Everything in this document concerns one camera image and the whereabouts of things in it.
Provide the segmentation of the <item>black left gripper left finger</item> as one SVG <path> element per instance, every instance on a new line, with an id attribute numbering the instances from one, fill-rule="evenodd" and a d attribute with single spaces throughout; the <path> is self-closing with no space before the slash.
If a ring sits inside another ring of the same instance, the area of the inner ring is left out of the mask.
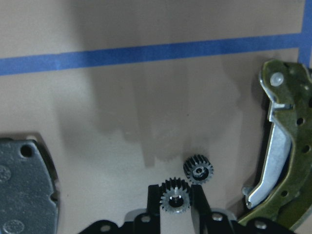
<path id="1" fill-rule="evenodd" d="M 148 222 L 150 234 L 160 234 L 160 188 L 158 185 L 148 186 L 147 214 L 150 217 Z"/>

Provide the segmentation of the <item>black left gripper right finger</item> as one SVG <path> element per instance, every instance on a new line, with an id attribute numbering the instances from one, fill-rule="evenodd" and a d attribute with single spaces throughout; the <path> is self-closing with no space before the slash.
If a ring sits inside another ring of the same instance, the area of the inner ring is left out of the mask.
<path id="1" fill-rule="evenodd" d="M 195 234 L 212 234 L 212 211 L 201 185 L 191 186 L 191 217 Z"/>

